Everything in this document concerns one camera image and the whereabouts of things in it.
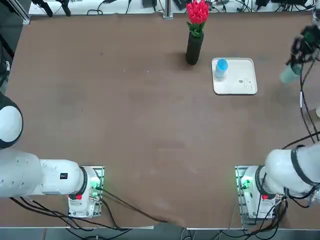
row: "brown table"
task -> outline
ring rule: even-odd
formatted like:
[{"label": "brown table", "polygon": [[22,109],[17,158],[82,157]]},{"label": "brown table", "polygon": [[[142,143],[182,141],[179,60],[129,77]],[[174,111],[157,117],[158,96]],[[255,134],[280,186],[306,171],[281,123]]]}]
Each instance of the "brown table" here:
[{"label": "brown table", "polygon": [[[180,226],[228,228],[237,199],[235,166],[263,164],[269,151],[306,135],[299,86],[279,74],[311,15],[213,14],[199,62],[184,59],[186,15],[37,18],[24,26],[7,95],[25,120],[16,148],[39,158],[105,166],[106,188]],[[255,96],[217,96],[211,60],[254,61]],[[320,68],[305,93],[316,107]],[[41,203],[66,211],[65,196]],[[153,221],[113,201],[120,226]],[[1,199],[1,226],[65,226]],[[318,229],[319,205],[289,202],[282,228]],[[95,219],[110,225],[109,217]],[[232,228],[240,228],[238,206]]]}]

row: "white tray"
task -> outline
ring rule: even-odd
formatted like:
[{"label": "white tray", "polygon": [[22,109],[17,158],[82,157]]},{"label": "white tray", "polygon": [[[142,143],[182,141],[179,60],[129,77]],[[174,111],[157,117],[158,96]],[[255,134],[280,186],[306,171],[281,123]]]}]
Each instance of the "white tray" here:
[{"label": "white tray", "polygon": [[258,90],[255,66],[251,58],[224,58],[228,69],[223,77],[215,76],[220,57],[212,60],[213,90],[218,95],[255,95]]}]

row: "green leaves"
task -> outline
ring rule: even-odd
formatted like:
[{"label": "green leaves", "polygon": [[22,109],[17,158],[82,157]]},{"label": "green leaves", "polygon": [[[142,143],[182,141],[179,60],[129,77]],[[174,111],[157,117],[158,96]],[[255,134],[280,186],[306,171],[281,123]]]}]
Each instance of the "green leaves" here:
[{"label": "green leaves", "polygon": [[195,38],[201,38],[201,36],[204,34],[203,30],[205,23],[203,22],[201,24],[191,24],[190,22],[187,22],[187,24],[192,36],[194,36]]}]

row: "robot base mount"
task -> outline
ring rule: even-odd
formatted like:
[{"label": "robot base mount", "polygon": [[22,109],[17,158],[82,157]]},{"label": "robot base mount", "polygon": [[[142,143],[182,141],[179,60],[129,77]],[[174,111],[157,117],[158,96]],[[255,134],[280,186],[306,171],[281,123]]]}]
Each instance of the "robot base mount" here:
[{"label": "robot base mount", "polygon": [[260,221],[264,218],[272,219],[274,217],[272,212],[266,216],[276,204],[276,195],[269,194],[264,190],[262,186],[264,175],[264,166],[235,167],[241,222],[244,229],[247,229],[249,225],[254,225],[256,218],[257,221]]},{"label": "robot base mount", "polygon": [[104,166],[82,166],[87,175],[87,183],[82,195],[69,195],[68,215],[76,218],[95,218],[101,216],[103,191],[95,189],[104,187]]}]

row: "black vase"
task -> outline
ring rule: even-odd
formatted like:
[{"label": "black vase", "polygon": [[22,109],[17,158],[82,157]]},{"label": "black vase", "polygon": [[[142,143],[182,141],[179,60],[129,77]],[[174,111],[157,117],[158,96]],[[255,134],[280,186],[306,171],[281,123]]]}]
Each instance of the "black vase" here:
[{"label": "black vase", "polygon": [[204,34],[201,37],[195,37],[189,32],[188,47],[186,49],[185,59],[188,64],[195,65],[198,62]]}]

